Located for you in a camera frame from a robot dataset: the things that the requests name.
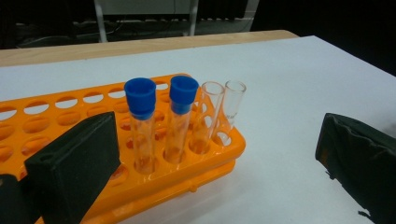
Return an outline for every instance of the gray floor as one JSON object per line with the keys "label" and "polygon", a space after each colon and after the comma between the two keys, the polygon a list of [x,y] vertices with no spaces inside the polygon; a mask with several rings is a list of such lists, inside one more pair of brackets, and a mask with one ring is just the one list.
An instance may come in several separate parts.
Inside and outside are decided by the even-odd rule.
{"label": "gray floor", "polygon": [[[213,35],[248,32],[253,19],[235,19],[234,21],[208,20],[198,21],[195,35]],[[189,30],[187,21],[107,21],[106,31],[109,42],[165,38],[183,36]],[[94,21],[76,23],[77,38],[61,35],[35,34],[35,27],[20,25],[18,48],[37,48],[61,45],[76,45],[99,42],[97,24]]]}

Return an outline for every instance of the empty test tube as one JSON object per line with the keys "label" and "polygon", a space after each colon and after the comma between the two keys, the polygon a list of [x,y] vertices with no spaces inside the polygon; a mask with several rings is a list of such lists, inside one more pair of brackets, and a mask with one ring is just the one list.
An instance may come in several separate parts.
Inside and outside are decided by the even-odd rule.
{"label": "empty test tube", "polygon": [[229,137],[233,129],[236,114],[243,99],[247,87],[240,81],[230,80],[225,84],[224,97],[218,114],[218,122],[212,140],[221,145],[228,146],[231,143]]}
{"label": "empty test tube", "polygon": [[201,87],[197,115],[192,128],[190,150],[196,154],[205,154],[218,118],[224,88],[221,84],[208,81]]}
{"label": "empty test tube", "polygon": [[125,83],[125,95],[131,111],[134,167],[141,174],[155,171],[155,109],[156,84],[148,78],[134,78]]}
{"label": "empty test tube", "polygon": [[171,104],[166,127],[166,145],[163,157],[171,163],[180,163],[189,128],[191,105],[198,89],[192,77],[172,77],[169,96]]}

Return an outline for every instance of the black curtain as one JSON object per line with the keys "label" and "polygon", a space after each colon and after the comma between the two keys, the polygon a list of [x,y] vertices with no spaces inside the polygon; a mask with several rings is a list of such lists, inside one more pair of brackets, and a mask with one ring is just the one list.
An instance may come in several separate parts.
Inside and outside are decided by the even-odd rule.
{"label": "black curtain", "polygon": [[67,0],[0,0],[0,49],[15,48],[17,35],[24,36],[17,22],[34,25],[33,33],[76,37]]}
{"label": "black curtain", "polygon": [[316,35],[396,75],[396,1],[261,0],[250,31]]}
{"label": "black curtain", "polygon": [[198,20],[244,18],[248,0],[199,0]]}

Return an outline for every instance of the black padded object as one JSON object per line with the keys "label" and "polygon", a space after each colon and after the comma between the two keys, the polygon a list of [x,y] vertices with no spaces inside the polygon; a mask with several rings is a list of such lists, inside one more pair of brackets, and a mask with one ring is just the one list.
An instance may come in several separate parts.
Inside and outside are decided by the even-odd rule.
{"label": "black padded object", "polygon": [[396,139],[358,120],[326,114],[316,159],[374,223],[396,223]]}
{"label": "black padded object", "polygon": [[14,175],[0,175],[0,223],[35,223]]}
{"label": "black padded object", "polygon": [[119,165],[114,112],[84,119],[26,160],[44,222],[79,223]]}
{"label": "black padded object", "polygon": [[40,212],[35,206],[34,198],[37,194],[37,188],[34,183],[30,179],[29,175],[20,180],[20,188],[23,195],[23,199],[26,204],[26,209],[29,214],[29,218],[32,223],[36,223],[37,220],[41,217]]}

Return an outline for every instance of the capped test tube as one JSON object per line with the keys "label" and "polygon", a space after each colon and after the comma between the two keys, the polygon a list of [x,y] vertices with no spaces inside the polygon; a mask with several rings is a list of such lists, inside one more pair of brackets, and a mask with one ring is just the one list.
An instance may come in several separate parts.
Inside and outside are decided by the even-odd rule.
{"label": "capped test tube", "polygon": [[223,95],[224,87],[217,82],[208,81],[202,85],[189,142],[192,152],[205,154],[210,149],[210,137],[216,126]]}
{"label": "capped test tube", "polygon": [[148,78],[138,77],[125,83],[125,95],[131,112],[134,168],[141,174],[155,171],[155,89]]}
{"label": "capped test tube", "polygon": [[218,122],[212,134],[212,140],[221,146],[231,144],[229,137],[233,129],[235,117],[247,87],[240,81],[230,80],[225,84],[224,97],[218,115]]}
{"label": "capped test tube", "polygon": [[171,79],[169,96],[171,106],[166,127],[166,145],[163,157],[171,163],[181,163],[189,129],[191,105],[198,89],[192,77],[176,76]]}

